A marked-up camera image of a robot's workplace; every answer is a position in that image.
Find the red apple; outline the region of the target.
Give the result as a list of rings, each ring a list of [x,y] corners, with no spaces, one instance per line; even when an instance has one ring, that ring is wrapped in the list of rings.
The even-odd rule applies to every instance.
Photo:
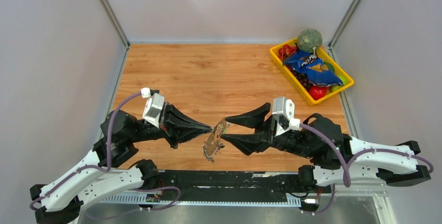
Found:
[[[326,96],[328,92],[327,87],[318,87],[318,86],[311,86],[309,89],[309,95],[316,101],[324,96]]]

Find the green fruit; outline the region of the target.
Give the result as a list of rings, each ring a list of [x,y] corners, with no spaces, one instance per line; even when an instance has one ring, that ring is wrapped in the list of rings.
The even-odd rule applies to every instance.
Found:
[[[333,86],[333,87],[330,89],[331,92],[334,92],[334,91],[336,91],[336,90],[339,90],[339,89],[341,89],[344,85],[348,84],[348,79],[347,79],[344,75],[338,74],[337,76],[338,76],[338,78],[342,81],[343,85],[336,85],[336,86]]]

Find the blue snack bag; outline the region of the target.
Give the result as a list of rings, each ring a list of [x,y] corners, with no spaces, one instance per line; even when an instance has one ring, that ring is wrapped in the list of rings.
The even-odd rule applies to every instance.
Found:
[[[289,69],[306,74],[314,86],[330,87],[343,85],[338,76],[316,55],[301,50],[284,61]]]

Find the dark grapes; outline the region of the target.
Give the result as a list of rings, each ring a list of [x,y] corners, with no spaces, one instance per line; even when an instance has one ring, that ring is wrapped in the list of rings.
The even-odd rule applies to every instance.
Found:
[[[298,80],[298,82],[302,85],[302,87],[309,91],[310,88],[313,86],[313,84],[309,81],[306,74],[299,73],[295,70],[292,70],[291,73],[294,75],[294,77]]]

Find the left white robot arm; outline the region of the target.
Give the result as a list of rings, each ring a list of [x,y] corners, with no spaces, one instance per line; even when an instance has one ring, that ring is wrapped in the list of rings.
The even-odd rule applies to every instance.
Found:
[[[130,169],[101,180],[101,176],[134,156],[137,142],[165,139],[177,148],[212,127],[181,113],[168,102],[149,99],[142,118],[138,119],[117,107],[101,124],[103,137],[62,177],[30,188],[37,223],[70,223],[82,211],[109,196],[125,190],[162,190],[157,166],[142,159]]]

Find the strawberries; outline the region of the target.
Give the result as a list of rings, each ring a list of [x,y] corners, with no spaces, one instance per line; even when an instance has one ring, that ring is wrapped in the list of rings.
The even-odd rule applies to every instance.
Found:
[[[289,57],[293,53],[295,53],[297,49],[298,49],[297,44],[294,45],[285,44],[283,47],[281,47],[278,50],[278,55],[279,57]]]

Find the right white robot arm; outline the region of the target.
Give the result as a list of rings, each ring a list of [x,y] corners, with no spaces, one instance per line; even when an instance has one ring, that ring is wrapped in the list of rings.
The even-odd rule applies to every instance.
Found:
[[[226,121],[253,129],[252,134],[222,134],[245,155],[275,148],[306,158],[298,170],[297,185],[304,191],[336,183],[350,186],[357,180],[383,180],[388,186],[407,187],[430,179],[434,166],[419,156],[416,141],[389,146],[344,134],[330,119],[312,114],[306,120],[294,116],[294,102],[276,98],[250,112]]]

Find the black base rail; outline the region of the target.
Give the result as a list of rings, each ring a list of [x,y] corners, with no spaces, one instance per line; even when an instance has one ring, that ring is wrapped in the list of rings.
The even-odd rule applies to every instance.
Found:
[[[161,199],[207,203],[282,203],[289,196],[331,193],[330,186],[302,186],[295,173],[164,170],[142,186],[160,189]]]

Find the green melon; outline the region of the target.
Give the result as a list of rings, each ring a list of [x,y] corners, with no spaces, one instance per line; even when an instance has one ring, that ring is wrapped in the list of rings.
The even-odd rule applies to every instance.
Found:
[[[297,37],[297,46],[299,50],[307,53],[313,53],[323,44],[323,37],[316,29],[303,30]]]

